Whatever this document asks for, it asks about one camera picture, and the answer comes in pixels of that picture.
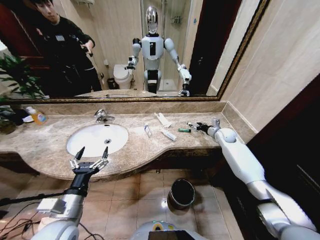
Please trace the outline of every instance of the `white sink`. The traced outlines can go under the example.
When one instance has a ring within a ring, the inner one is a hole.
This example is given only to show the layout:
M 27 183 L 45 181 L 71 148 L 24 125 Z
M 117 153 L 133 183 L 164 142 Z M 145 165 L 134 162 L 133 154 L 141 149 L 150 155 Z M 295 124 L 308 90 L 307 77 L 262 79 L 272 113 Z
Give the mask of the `white sink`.
M 72 134 L 66 143 L 66 150 L 75 156 L 85 147 L 83 157 L 101 157 L 106 146 L 108 153 L 112 154 L 126 145 L 128 137 L 128 131 L 120 125 L 96 124 Z

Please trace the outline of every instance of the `robot chest panel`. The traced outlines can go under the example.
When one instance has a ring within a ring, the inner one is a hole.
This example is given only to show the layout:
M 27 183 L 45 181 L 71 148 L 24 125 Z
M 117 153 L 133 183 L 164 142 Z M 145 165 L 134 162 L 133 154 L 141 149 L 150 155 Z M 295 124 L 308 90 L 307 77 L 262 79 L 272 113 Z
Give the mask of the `robot chest panel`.
M 141 40 L 142 55 L 149 60 L 156 60 L 164 54 L 164 40 L 160 36 L 145 36 Z

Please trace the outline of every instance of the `toilet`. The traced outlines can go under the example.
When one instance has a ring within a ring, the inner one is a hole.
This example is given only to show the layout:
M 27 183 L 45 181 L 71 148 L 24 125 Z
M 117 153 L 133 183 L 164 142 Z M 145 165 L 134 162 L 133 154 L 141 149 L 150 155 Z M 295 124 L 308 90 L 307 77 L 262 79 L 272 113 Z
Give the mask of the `toilet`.
M 115 82 L 119 85 L 119 89 L 130 89 L 133 77 L 132 69 L 125 69 L 125 64 L 115 64 L 113 76 Z

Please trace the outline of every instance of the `marble countertop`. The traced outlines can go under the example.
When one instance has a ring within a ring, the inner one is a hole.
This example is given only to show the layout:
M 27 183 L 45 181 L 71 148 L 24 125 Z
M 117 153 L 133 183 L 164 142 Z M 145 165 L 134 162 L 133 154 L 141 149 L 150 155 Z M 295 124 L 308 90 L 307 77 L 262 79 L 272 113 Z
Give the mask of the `marble countertop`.
M 129 133 L 123 148 L 109 155 L 109 163 L 93 179 L 112 178 L 127 174 L 148 164 L 168 150 L 211 149 L 219 145 L 201 131 L 179 132 L 178 128 L 188 128 L 186 122 L 210 123 L 213 117 L 220 118 L 222 128 L 232 128 L 221 113 L 167 113 L 164 116 L 172 122 L 167 129 L 177 136 L 172 141 L 162 134 L 159 120 L 151 113 L 113 114 L 110 124 L 121 125 Z M 144 123 L 149 124 L 151 138 L 144 131 Z M 67 141 L 77 130 L 97 124 L 92 115 L 49 116 L 44 125 L 24 123 L 13 133 L 0 135 L 0 154 L 16 152 L 36 171 L 57 179 L 71 180 L 74 173 L 67 152 Z M 81 162 L 95 162 L 98 157 L 83 157 Z
M 106 98 L 106 95 L 109 95 L 109 98 L 143 98 L 157 96 L 157 94 L 148 91 L 133 89 L 108 89 L 84 93 L 78 95 L 77 97 Z

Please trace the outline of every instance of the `small tube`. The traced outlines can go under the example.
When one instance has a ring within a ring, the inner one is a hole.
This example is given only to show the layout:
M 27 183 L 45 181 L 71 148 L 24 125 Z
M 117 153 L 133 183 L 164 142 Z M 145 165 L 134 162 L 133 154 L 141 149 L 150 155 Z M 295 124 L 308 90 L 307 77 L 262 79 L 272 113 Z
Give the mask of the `small tube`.
M 186 129 L 186 128 L 178 128 L 179 132 L 185 132 L 185 133 L 191 133 L 191 129 Z
M 148 135 L 148 137 L 150 138 L 151 137 L 151 131 L 150 131 L 150 128 L 149 128 L 147 122 L 144 124 L 144 131 Z
M 170 138 L 172 141 L 177 140 L 177 136 L 173 135 L 172 133 L 166 131 L 166 130 L 161 130 L 161 132 L 168 138 Z

